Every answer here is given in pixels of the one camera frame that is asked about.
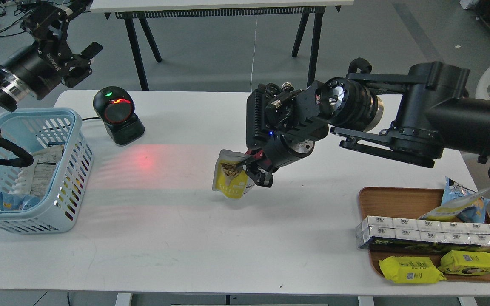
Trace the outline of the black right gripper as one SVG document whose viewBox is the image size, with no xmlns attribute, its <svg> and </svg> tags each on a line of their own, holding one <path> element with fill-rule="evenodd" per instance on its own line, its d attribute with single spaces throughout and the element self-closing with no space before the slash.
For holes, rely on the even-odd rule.
<svg viewBox="0 0 490 306">
<path fill-rule="evenodd" d="M 270 136 L 264 146 L 250 149 L 247 158 L 228 165 L 230 168 L 241 168 L 246 165 L 245 172 L 253 183 L 270 188 L 273 184 L 274 172 L 311 155 L 314 147 L 315 141 L 286 140 L 284 136 Z"/>
</svg>

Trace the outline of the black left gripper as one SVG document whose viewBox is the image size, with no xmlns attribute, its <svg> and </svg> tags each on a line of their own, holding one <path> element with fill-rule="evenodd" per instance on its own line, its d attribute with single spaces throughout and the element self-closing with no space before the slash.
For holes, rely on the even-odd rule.
<svg viewBox="0 0 490 306">
<path fill-rule="evenodd" d="M 43 2 L 22 20 L 21 28 L 34 42 L 13 54 L 3 66 L 25 83 L 37 99 L 46 97 L 60 83 L 73 88 L 93 72 L 91 61 L 103 50 L 102 45 L 94 41 L 81 54 L 74 54 L 67 42 L 69 23 L 92 2 Z"/>
</svg>

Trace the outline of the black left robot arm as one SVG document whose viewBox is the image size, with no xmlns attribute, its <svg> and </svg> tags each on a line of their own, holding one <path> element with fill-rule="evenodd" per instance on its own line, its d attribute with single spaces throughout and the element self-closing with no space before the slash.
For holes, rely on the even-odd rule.
<svg viewBox="0 0 490 306">
<path fill-rule="evenodd" d="M 80 54 L 67 43 L 69 23 L 87 10 L 89 0 L 72 0 L 68 6 L 42 2 L 21 22 L 34 42 L 0 64 L 0 106 L 9 112 L 27 95 L 46 97 L 56 86 L 68 88 L 91 75 L 91 60 L 103 47 L 92 42 Z M 0 130 L 0 165 L 27 167 L 34 159 L 17 144 L 4 139 Z"/>
</svg>

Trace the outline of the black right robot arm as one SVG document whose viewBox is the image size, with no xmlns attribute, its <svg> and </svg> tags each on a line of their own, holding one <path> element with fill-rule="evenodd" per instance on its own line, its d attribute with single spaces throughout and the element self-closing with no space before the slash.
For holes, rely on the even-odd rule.
<svg viewBox="0 0 490 306">
<path fill-rule="evenodd" d="M 329 133 L 340 147 L 425 168 L 445 148 L 490 158 L 490 99 L 469 97 L 469 70 L 420 63 L 407 75 L 373 74 L 356 58 L 345 77 L 259 85 L 247 99 L 245 159 L 236 168 L 271 187 L 279 168 L 309 156 Z"/>
</svg>

